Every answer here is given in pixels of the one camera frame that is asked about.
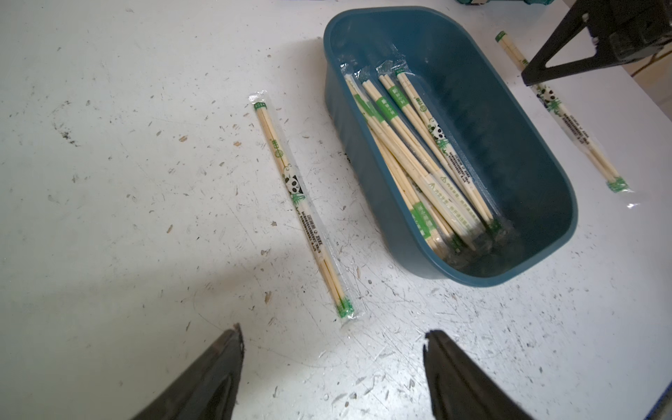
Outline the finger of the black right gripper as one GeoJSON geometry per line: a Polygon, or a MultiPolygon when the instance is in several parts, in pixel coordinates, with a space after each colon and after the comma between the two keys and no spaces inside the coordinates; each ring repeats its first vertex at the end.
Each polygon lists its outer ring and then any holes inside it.
{"type": "Polygon", "coordinates": [[[531,86],[620,67],[658,54],[670,43],[670,1],[576,1],[521,78],[531,86]]]}

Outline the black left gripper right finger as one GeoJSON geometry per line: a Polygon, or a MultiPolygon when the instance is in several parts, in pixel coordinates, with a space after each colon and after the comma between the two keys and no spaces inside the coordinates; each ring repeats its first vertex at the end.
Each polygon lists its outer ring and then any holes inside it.
{"type": "Polygon", "coordinates": [[[423,364],[434,418],[530,418],[445,332],[431,330],[425,339],[423,364]]]}

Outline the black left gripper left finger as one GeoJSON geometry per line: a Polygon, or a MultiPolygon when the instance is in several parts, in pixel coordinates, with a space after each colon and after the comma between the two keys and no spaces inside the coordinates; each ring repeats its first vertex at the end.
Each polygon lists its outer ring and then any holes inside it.
{"type": "Polygon", "coordinates": [[[230,419],[242,377],[245,347],[238,324],[222,333],[136,419],[230,419]]]}

